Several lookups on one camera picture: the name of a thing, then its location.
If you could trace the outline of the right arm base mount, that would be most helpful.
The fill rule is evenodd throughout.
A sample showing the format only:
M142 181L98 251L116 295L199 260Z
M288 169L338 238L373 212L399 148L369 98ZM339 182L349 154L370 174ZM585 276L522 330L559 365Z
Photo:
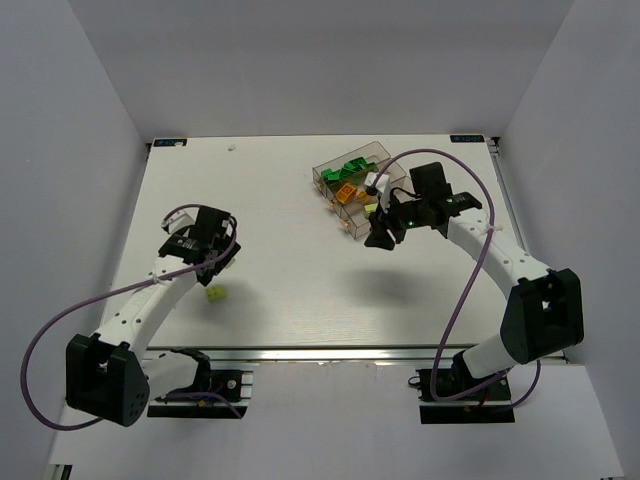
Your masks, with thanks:
M435 377L437 400L431 392L431 368L417 369L407 386L418 395L419 417L423 425L512 424L514 408L505 374L479 389L488 380L473 379L458 365L439 367Z

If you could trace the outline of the light green 2x3 lego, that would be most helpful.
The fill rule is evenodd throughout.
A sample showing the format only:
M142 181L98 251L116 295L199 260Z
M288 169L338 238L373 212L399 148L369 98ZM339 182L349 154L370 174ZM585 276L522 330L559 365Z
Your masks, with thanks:
M211 285L204 290L204 294L208 303L215 303L226 298L227 290L223 286Z

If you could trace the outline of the green 2x4 lego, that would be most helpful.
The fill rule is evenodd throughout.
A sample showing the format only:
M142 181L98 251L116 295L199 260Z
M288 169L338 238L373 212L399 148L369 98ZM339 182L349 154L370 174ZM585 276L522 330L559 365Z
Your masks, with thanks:
M330 186L336 183L343 182L345 179L352 175L352 171L347 168L340 168L337 170L326 169L321 172L321 177L325 185Z

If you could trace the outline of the yellow round lego piece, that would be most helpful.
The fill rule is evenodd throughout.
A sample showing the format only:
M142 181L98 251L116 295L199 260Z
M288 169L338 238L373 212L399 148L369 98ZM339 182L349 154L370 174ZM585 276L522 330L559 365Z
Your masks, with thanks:
M352 183L345 183L336 193L336 200L342 204L347 205L351 203L357 196L358 187Z

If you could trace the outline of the yellow green lego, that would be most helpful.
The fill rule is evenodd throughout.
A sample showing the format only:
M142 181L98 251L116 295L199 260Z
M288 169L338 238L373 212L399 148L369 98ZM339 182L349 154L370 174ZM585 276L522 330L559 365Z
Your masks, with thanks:
M369 195L364 191L358 192L356 195L356 199L361 205L369 205L369 204L377 203L377 197L375 195Z

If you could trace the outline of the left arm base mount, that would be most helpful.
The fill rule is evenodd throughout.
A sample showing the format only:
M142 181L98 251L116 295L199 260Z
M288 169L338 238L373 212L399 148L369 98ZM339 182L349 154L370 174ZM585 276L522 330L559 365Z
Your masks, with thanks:
M252 396L254 372L203 352L173 349L143 360L150 387L147 416L240 420Z

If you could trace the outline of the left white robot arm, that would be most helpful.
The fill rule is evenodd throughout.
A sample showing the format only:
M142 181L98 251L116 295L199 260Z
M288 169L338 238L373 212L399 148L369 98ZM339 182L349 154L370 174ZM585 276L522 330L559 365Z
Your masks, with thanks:
M240 251L237 220L201 206L196 216L173 212L168 234L147 280L90 335L75 335L66 347L69 407L123 427L134 424L150 401L216 396L210 359L189 347L151 360L147 348L177 303L194 287L208 286Z

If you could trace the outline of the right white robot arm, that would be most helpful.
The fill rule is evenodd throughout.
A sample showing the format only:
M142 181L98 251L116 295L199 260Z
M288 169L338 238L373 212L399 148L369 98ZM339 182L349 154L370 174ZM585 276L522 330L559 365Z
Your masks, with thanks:
M506 299L499 331L454 358L463 388L583 341L581 282L571 269L554 270L521 248L486 204L453 192L440 163L416 167L410 177L413 190L401 201L388 175L367 175L366 190L379 202L366 246L391 251L408 231L429 227L475 260L475 272L485 272Z

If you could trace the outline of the light green curved lego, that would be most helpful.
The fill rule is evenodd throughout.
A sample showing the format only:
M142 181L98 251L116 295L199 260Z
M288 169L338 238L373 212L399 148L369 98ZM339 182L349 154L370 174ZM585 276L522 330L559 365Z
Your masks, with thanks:
M364 214L369 217L377 210L378 204L368 204L364 207Z

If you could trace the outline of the green lego upside-down rectangular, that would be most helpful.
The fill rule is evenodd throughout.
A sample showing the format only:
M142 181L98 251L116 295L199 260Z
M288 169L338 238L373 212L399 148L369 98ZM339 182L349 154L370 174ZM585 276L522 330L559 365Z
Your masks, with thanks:
M365 169L367 166L368 162L366 161L366 159L364 157L358 157L346 162L343 165L343 168L351 172L359 172Z

